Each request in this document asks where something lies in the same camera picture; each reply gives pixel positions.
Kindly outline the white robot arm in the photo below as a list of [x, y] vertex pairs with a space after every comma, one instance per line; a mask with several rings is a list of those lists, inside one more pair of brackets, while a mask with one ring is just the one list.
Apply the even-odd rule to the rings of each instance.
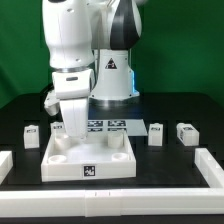
[[42, 0], [44, 35], [53, 69], [55, 102], [72, 137], [87, 135], [90, 102], [108, 106], [134, 100], [129, 50], [140, 39], [135, 0]]

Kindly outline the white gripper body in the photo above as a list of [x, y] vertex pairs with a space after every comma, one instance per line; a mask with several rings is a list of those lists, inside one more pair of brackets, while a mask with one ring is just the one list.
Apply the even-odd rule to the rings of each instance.
[[53, 72], [53, 89], [48, 92], [44, 108], [50, 116], [61, 112], [68, 136], [87, 136], [89, 96], [96, 79], [92, 69], [79, 72]]

